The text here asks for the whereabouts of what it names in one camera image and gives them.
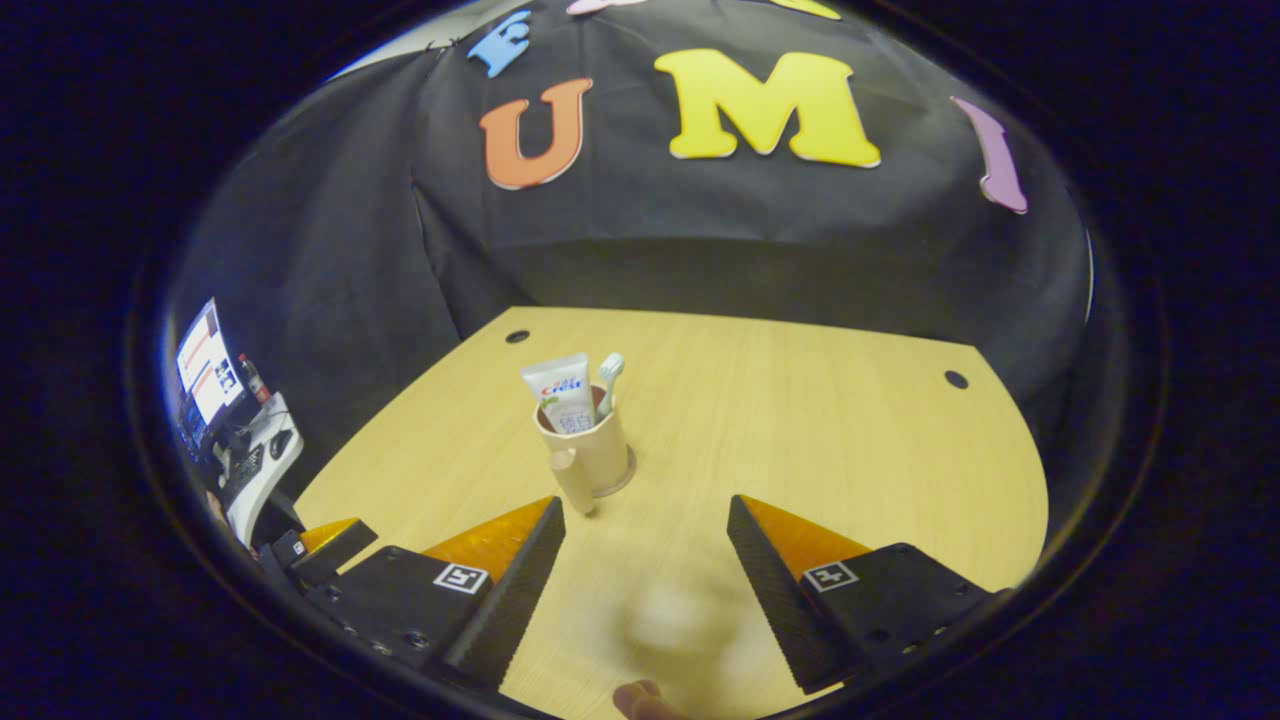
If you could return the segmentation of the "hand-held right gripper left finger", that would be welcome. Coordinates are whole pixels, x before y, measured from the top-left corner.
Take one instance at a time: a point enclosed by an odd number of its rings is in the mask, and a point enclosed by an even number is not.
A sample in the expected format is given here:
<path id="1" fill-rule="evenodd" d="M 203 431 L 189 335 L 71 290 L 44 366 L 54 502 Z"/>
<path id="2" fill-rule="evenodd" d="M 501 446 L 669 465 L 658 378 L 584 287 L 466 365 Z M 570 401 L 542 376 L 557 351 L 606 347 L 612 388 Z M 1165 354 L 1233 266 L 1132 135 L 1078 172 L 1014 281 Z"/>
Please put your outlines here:
<path id="1" fill-rule="evenodd" d="M 564 534 L 561 498 L 544 497 L 426 551 L 388 544 L 305 598 L 380 657 L 497 692 Z"/>

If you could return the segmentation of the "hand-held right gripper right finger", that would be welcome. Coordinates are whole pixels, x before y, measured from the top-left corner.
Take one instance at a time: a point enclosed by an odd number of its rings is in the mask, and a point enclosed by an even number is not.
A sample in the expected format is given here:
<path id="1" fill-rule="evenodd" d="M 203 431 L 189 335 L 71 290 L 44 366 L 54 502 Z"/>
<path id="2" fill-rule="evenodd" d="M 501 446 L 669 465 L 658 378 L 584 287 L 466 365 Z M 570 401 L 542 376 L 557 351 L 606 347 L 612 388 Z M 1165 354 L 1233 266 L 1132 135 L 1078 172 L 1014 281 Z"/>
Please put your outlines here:
<path id="1" fill-rule="evenodd" d="M 863 691 L 952 644 L 1000 600 L 923 550 L 873 550 L 746 495 L 727 536 L 799 688 Z"/>

